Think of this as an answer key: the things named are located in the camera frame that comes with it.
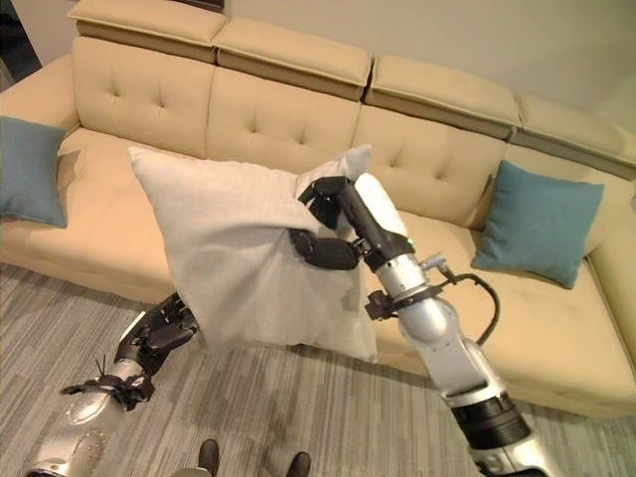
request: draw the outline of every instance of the teal pillow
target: teal pillow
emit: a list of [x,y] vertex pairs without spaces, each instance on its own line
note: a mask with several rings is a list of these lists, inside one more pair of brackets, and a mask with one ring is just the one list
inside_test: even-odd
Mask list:
[[532,174],[504,160],[472,266],[531,271],[573,288],[603,186]]
[[66,227],[58,196],[63,129],[0,116],[0,216]]

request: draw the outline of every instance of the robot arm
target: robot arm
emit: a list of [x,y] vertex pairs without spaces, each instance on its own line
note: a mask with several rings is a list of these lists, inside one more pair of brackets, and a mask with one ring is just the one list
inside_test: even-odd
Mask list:
[[350,269],[364,259],[387,293],[370,295],[370,315],[398,318],[401,332],[419,352],[466,436],[479,470],[491,477],[560,477],[479,346],[461,333],[454,308],[438,297],[443,286],[431,285],[426,271],[439,269],[447,283],[480,279],[454,275],[439,254],[418,262],[395,206],[369,174],[355,184],[343,177],[318,179],[299,199],[331,228],[342,211],[359,238],[348,243],[291,231],[296,250],[308,262],[327,268]]
[[122,335],[108,373],[100,368],[94,380],[62,391],[74,398],[40,447],[27,477],[93,475],[125,413],[152,398],[152,377],[170,352],[195,333],[194,316],[176,293],[140,313]]

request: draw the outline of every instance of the floor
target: floor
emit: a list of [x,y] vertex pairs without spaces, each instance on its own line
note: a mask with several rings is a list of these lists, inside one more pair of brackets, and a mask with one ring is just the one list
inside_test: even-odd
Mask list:
[[[144,305],[0,268],[0,475],[19,476],[71,399]],[[220,477],[283,476],[298,450],[312,477],[477,477],[462,434],[420,377],[311,348],[173,353],[150,403],[127,415],[100,476],[169,477],[199,444],[221,446]],[[593,420],[520,408],[566,476],[636,475],[636,417]]]

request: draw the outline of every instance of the sofa headrest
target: sofa headrest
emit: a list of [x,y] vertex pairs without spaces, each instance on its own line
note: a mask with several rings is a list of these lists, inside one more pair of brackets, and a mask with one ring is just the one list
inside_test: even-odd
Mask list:
[[68,17],[83,36],[214,63],[214,36],[226,17],[183,3],[82,0]]
[[355,101],[372,63],[360,48],[241,17],[226,25],[214,46],[222,67]]
[[523,128],[511,142],[636,178],[636,134],[594,115],[538,97],[518,96]]
[[506,139],[521,126],[513,93],[440,65],[395,56],[376,58],[365,103]]

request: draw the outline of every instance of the black cable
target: black cable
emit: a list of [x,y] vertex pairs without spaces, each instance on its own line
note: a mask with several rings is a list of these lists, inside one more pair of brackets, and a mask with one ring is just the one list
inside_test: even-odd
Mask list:
[[481,278],[480,276],[474,273],[461,273],[459,275],[454,275],[454,279],[448,279],[439,286],[443,288],[444,286],[450,283],[452,283],[453,285],[456,285],[457,283],[463,280],[473,280],[476,285],[481,286],[483,289],[485,289],[488,292],[488,294],[493,299],[493,302],[495,304],[495,314],[493,315],[492,319],[490,320],[490,323],[488,324],[484,332],[477,339],[477,344],[479,346],[483,346],[484,343],[486,343],[486,341],[488,340],[488,338],[490,338],[490,335],[493,334],[493,331],[495,331],[495,328],[497,327],[497,323],[499,323],[499,312],[501,309],[499,296],[497,295],[497,292],[495,291],[495,289],[492,286],[490,286],[488,282],[486,282],[486,280],[484,280],[483,278]]

